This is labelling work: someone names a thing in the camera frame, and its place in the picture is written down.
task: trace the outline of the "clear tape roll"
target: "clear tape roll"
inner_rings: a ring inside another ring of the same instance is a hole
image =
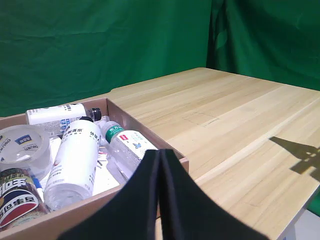
[[[0,130],[0,171],[27,169],[39,180],[51,170],[48,134],[33,125],[15,125]]]

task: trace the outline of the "green cloth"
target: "green cloth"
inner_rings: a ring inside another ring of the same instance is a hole
[[[319,9],[319,0],[213,0],[208,67],[320,90]],[[320,216],[320,194],[308,209]]]
[[[205,67],[211,0],[0,0],[0,117]]]

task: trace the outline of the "white bottle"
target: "white bottle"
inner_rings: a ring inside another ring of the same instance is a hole
[[[53,137],[63,135],[67,126],[81,117],[87,116],[93,121],[99,121],[101,111],[99,108],[86,109],[81,103],[77,103],[27,110],[25,116],[27,124],[38,126],[49,137]]]
[[[110,148],[108,150],[114,156],[116,165],[127,179],[144,158],[146,150],[157,150],[140,132],[124,130],[115,121],[108,121],[101,128],[101,134],[110,143],[106,148]]]
[[[51,211],[92,196],[100,134],[89,117],[72,122],[65,130],[44,190]]]

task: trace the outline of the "wooden table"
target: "wooden table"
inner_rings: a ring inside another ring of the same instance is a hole
[[[196,68],[105,96],[186,155],[212,200],[271,239],[317,191],[319,91]]]

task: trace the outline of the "cardboard box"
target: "cardboard box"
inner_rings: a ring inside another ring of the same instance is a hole
[[[118,122],[123,128],[136,130],[142,133],[158,149],[173,149],[186,171],[189,170],[189,161],[167,142],[141,124],[135,118],[123,111],[107,98],[99,98],[90,101],[84,101],[82,104],[86,108],[100,108],[103,116],[108,115],[111,121]],[[9,116],[0,119],[0,129],[13,125],[26,124],[25,114]],[[84,219],[103,207],[112,197],[121,189],[121,185],[108,191],[92,196],[83,201],[74,203],[61,210],[41,216],[30,222],[24,223],[0,232],[1,240],[53,240],[73,226],[79,224]]]

